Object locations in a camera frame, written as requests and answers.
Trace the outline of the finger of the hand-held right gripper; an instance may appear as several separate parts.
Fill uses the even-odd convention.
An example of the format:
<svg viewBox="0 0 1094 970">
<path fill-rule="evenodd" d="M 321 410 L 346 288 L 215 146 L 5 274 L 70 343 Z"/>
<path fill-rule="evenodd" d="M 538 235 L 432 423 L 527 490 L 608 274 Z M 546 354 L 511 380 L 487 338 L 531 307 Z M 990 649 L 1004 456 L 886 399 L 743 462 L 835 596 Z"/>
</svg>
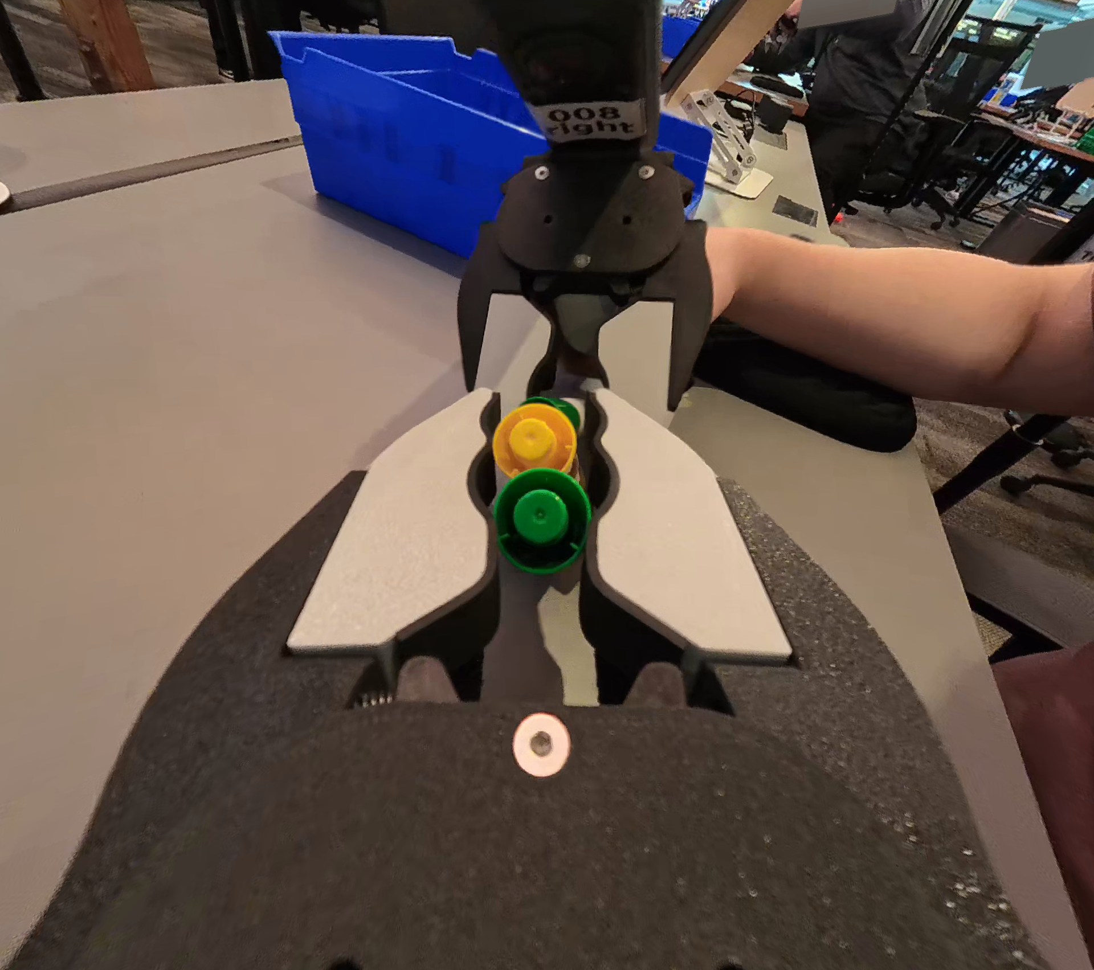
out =
<svg viewBox="0 0 1094 970">
<path fill-rule="evenodd" d="M 524 400 L 542 359 L 548 353 L 552 327 L 521 295 L 491 296 L 485 324 L 476 387 L 490 388 L 502 400 Z"/>
<path fill-rule="evenodd" d="M 674 305 L 636 302 L 600 329 L 597 359 L 587 362 L 583 396 L 608 388 L 636 410 L 668 428 L 667 404 Z"/>
</svg>

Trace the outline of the large blue plastic bin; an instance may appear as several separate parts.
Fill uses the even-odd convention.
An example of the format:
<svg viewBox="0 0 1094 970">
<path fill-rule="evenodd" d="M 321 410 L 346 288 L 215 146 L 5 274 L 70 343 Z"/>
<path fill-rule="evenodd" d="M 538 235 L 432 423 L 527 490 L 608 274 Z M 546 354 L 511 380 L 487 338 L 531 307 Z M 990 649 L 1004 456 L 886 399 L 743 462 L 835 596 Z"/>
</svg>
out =
<svg viewBox="0 0 1094 970">
<path fill-rule="evenodd" d="M 641 38 L 537 32 L 502 57 L 442 37 L 274 33 L 321 196 L 532 283 L 708 281 L 689 219 L 711 137 L 662 116 Z"/>
</svg>

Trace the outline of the tan-backed monitor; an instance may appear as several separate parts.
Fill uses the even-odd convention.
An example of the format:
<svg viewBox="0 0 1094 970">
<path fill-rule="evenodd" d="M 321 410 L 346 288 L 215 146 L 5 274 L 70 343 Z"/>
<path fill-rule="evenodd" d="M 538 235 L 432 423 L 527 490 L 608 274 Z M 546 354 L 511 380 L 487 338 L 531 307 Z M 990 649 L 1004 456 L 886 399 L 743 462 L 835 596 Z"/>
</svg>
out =
<svg viewBox="0 0 1094 970">
<path fill-rule="evenodd" d="M 794 0 L 730 0 L 711 11 L 662 78 L 662 104 L 680 112 L 688 94 L 718 91 Z"/>
</svg>

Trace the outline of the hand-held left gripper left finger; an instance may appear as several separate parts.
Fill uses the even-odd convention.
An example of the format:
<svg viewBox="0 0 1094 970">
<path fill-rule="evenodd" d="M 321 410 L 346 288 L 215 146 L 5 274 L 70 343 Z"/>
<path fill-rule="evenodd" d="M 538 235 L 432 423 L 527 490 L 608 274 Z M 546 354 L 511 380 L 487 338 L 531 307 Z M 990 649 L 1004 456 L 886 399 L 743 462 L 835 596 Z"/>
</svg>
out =
<svg viewBox="0 0 1094 970">
<path fill-rule="evenodd" d="M 489 531 L 472 465 L 498 395 L 468 391 L 391 442 L 365 472 L 286 647 L 387 653 L 477 586 Z"/>
</svg>

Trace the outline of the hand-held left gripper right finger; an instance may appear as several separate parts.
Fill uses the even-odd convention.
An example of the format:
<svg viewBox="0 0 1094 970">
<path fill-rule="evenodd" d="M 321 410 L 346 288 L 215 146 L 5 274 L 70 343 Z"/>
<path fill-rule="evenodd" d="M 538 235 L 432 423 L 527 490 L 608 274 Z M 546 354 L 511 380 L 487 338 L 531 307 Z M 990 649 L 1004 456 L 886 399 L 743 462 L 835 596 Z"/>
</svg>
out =
<svg viewBox="0 0 1094 970">
<path fill-rule="evenodd" d="M 616 391 L 594 389 L 593 449 L 609 469 L 585 572 L 624 611 L 697 662 L 785 665 L 792 646 L 718 478 Z"/>
</svg>

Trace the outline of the white monitor stand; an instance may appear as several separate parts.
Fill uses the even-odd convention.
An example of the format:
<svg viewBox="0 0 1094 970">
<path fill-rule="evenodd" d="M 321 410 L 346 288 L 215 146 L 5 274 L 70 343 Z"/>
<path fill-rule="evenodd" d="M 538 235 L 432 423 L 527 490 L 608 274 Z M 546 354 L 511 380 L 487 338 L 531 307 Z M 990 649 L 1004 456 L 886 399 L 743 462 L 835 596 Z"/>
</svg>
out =
<svg viewBox="0 0 1094 970">
<path fill-rule="evenodd" d="M 756 167 L 756 154 L 725 102 L 711 91 L 693 92 L 680 101 L 680 109 L 690 122 L 711 133 L 707 185 L 746 201 L 757 200 L 773 176 Z"/>
</svg>

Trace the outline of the person's right forearm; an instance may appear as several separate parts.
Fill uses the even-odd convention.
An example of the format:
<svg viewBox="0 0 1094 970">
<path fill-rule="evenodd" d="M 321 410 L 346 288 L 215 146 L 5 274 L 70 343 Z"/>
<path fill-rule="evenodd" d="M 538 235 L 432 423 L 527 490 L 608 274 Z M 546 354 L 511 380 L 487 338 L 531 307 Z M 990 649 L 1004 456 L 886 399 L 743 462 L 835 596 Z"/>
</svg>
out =
<svg viewBox="0 0 1094 970">
<path fill-rule="evenodd" d="M 935 402 L 1093 412 L 1092 266 L 710 227 L 713 316 Z"/>
</svg>

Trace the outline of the yellow highlighter marker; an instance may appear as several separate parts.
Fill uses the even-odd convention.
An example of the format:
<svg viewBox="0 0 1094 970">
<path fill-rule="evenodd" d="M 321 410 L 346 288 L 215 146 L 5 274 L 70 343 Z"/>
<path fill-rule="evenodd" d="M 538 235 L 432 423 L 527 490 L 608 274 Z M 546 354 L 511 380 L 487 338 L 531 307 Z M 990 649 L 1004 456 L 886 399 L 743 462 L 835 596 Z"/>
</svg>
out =
<svg viewBox="0 0 1094 970">
<path fill-rule="evenodd" d="M 534 469 L 572 476 L 578 437 L 565 414 L 551 407 L 520 404 L 494 429 L 491 452 L 497 469 L 509 479 Z"/>
</svg>

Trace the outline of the person's maroon clothing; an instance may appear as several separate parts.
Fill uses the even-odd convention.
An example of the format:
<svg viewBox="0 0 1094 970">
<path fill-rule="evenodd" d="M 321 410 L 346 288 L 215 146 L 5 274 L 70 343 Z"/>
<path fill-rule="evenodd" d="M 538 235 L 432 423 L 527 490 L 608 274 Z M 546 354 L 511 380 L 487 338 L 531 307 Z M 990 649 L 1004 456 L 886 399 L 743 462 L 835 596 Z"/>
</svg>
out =
<svg viewBox="0 0 1094 970">
<path fill-rule="evenodd" d="M 993 676 L 1093 953 L 1093 644 L 999 662 Z"/>
</svg>

